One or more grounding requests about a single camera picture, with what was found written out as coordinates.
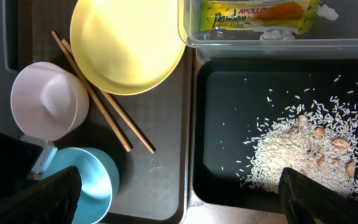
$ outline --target pink cup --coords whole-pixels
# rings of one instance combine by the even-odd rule
[[[85,120],[89,96],[73,74],[49,62],[36,62],[13,83],[11,109],[24,134],[54,141]]]

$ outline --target garlic clove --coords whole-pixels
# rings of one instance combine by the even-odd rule
[[[350,145],[346,140],[343,139],[335,139],[331,143],[335,149],[337,150],[348,150]]]
[[[317,165],[318,166],[321,166],[322,164],[323,164],[323,162],[324,162],[324,160],[326,159],[326,156],[321,156],[320,157],[320,159],[318,159],[318,161],[317,161]]]
[[[346,164],[345,170],[346,170],[346,174],[349,178],[354,177],[355,169],[356,169],[356,164],[354,162],[350,162],[350,163]]]
[[[313,149],[313,155],[317,155],[317,153],[320,151],[321,147],[320,146],[315,146]]]
[[[326,130],[324,128],[318,127],[316,130],[316,133],[314,134],[317,138],[323,137],[323,135],[326,133]]]
[[[298,127],[299,130],[306,128],[309,125],[308,118],[305,115],[299,115]]]

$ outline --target uncooked rice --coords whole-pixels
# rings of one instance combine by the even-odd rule
[[[340,104],[337,96],[332,96],[330,101],[335,104],[331,113],[316,100],[313,100],[311,105],[311,109],[314,105],[317,106],[316,111],[305,111],[304,105],[287,106],[285,110],[294,113],[294,109],[298,114],[305,115],[308,118],[307,125],[303,123],[302,128],[299,128],[298,118],[291,114],[289,118],[273,121],[272,130],[263,136],[252,138],[253,142],[257,142],[257,145],[253,146],[255,157],[250,160],[252,175],[247,176],[243,185],[250,182],[249,187],[252,189],[260,187],[277,193],[282,170],[291,167],[343,196],[350,196],[353,192],[358,194],[357,177],[349,178],[345,171],[347,163],[358,163],[357,105],[354,105],[354,111],[351,112],[346,107],[350,106],[350,103]],[[325,129],[322,138],[314,136],[319,126]],[[350,149],[335,149],[331,142],[336,138],[348,141]],[[314,155],[311,151],[315,146],[320,146],[321,149]],[[325,156],[325,160],[318,166],[317,162],[322,156]]]

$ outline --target blue cup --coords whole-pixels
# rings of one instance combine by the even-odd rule
[[[117,195],[119,173],[116,164],[100,149],[68,147],[57,151],[44,178],[68,166],[77,166],[82,181],[73,223],[99,222]]]

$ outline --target clear plastic container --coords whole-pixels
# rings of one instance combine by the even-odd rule
[[[295,40],[259,40],[261,32],[222,29],[202,32],[200,18],[203,1],[180,0],[183,15],[179,17],[180,36],[188,46],[200,48],[200,61],[221,56],[358,58],[358,1],[323,0],[320,5],[327,4],[335,9],[339,18],[330,21],[316,16],[310,32],[294,34]]]

